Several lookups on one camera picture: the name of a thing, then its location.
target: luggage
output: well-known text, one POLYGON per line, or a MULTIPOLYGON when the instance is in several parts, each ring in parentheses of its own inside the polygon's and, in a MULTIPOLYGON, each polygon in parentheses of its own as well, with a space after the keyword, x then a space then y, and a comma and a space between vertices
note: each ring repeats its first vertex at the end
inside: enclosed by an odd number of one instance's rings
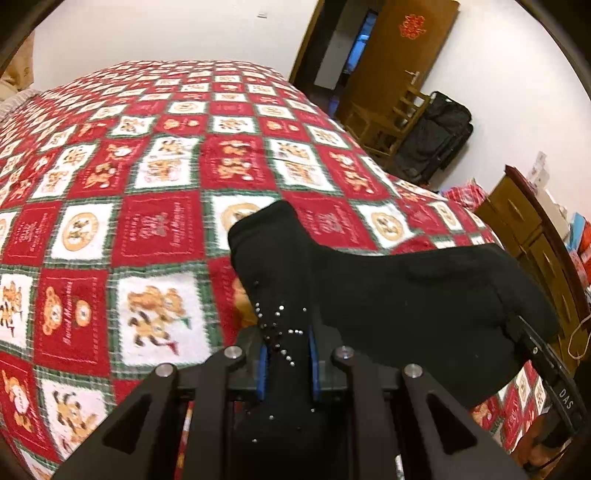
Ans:
POLYGON ((441 92, 433 92, 431 104, 394 155, 397 174, 417 185, 428 183, 470 138, 474 130, 471 120, 468 108, 441 92))

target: wooden dresser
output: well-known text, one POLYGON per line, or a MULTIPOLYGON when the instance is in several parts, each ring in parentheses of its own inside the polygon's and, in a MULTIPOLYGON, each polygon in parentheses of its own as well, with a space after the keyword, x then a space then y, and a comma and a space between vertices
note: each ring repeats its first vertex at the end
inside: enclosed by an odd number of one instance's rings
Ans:
MULTIPOLYGON (((589 314, 589 305, 563 240, 523 175, 506 166, 505 176, 476 214, 546 292, 561 327, 552 347, 574 372, 580 362, 568 355, 569 339, 580 319, 589 314)), ((583 353, 587 335, 584 328, 576 333, 570 348, 573 355, 583 353)))

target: screw head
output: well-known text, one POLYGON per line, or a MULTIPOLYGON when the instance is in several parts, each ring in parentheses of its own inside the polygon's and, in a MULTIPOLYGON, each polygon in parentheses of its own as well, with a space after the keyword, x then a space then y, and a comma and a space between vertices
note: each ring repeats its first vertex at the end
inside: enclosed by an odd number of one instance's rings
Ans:
POLYGON ((235 360, 236 358, 240 358, 242 356, 242 349, 238 345, 232 345, 227 347, 223 354, 226 358, 230 360, 235 360))
POLYGON ((171 364, 160 364, 156 367, 156 375, 159 377, 170 377, 174 372, 174 367, 171 364))
POLYGON ((341 360, 348 360, 349 358, 352 358, 354 354, 355 350, 350 346, 343 345, 335 349, 336 357, 341 360))
POLYGON ((417 364, 408 364, 404 367, 404 374, 410 378, 418 378, 423 374, 423 367, 417 364))

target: bed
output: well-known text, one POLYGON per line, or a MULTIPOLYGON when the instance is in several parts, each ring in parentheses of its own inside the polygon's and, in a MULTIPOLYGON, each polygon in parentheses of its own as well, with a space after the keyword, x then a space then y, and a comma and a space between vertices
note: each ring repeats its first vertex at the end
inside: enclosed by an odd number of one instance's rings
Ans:
MULTIPOLYGON (((0 432, 38 480, 156 365, 255 321, 229 261, 240 218, 283 198, 360 255, 497 241, 270 68, 129 61, 28 95, 0 120, 0 432)), ((526 364, 472 414, 511 451, 544 403, 526 364)))

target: white wall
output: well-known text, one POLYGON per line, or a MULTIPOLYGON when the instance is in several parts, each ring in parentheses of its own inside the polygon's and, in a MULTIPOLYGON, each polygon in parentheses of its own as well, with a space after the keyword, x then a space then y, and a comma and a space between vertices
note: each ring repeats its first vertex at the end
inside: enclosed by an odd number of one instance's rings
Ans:
POLYGON ((492 190, 505 164, 523 173, 548 155, 548 189, 591 220, 591 102, 546 30, 514 0, 460 0, 460 15, 422 90, 466 105, 474 133, 455 166, 434 179, 471 177, 492 190))
POLYGON ((35 85, 125 60, 253 61, 289 77, 317 0, 65 0, 36 30, 35 85), (257 18, 266 12, 268 18, 257 18))
POLYGON ((368 9, 379 12, 384 2, 385 0, 347 1, 320 65, 315 85, 331 90, 336 87, 368 9))

